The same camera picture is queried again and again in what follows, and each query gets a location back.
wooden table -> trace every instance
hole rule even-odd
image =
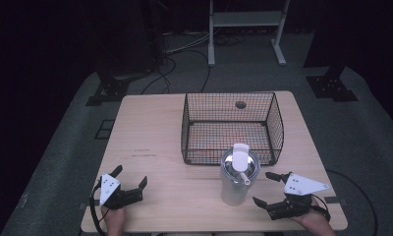
[[[221,200],[219,166],[184,163],[181,154],[181,124],[184,94],[128,95],[120,106],[103,156],[98,177],[117,165],[124,170],[117,177],[122,190],[134,189],[144,176],[148,184],[143,201],[128,206],[126,232],[266,232],[303,229],[290,219],[271,220],[252,197],[269,204],[284,200],[282,182],[265,177],[266,171],[309,177],[331,186],[309,134],[301,111],[289,91],[276,91],[285,141],[279,161],[261,167],[245,202],[228,206]],[[318,192],[321,198],[334,197],[330,190]],[[347,227],[339,204],[328,204],[335,230]],[[86,209],[84,232],[96,232]]]

black stand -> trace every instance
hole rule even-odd
[[[102,102],[121,101],[127,94],[130,82],[148,76],[148,73],[135,74],[132,72],[115,73],[114,67],[104,60],[96,66],[101,83],[95,91],[94,96],[90,96],[86,106],[99,106]]]
[[[340,80],[344,65],[330,66],[324,76],[308,76],[307,80],[317,98],[332,98],[334,101],[358,101],[354,93],[346,89]]]

canister lid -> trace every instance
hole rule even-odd
[[[236,171],[233,168],[233,152],[232,151],[227,151],[227,153],[223,157],[223,163],[221,163],[221,165],[223,166],[222,168],[224,168],[227,175],[232,176],[234,178],[239,178],[239,179],[241,178],[240,172]],[[249,152],[248,168],[245,171],[245,174],[250,179],[254,176],[256,170],[257,170],[256,159],[255,159],[255,157],[253,157],[253,154]]]

white shelf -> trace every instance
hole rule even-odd
[[[281,11],[214,13],[214,27],[279,26]]]
[[[286,65],[285,57],[279,43],[288,14],[291,0],[284,0],[282,11],[268,12],[214,12],[213,1],[209,1],[209,42],[208,65],[215,66],[214,28],[219,27],[263,27],[277,26],[276,38],[271,40],[273,50],[280,66]]]

human hand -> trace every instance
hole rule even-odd
[[[107,235],[121,236],[124,231],[124,223],[126,222],[126,207],[109,209],[106,206],[102,206],[101,213],[104,215],[104,221],[107,225]]]
[[[319,206],[315,198],[312,198],[312,206]],[[308,213],[301,216],[292,217],[294,221],[301,224],[304,229],[315,236],[334,236],[334,230],[329,225],[325,216],[320,212],[310,209]]]

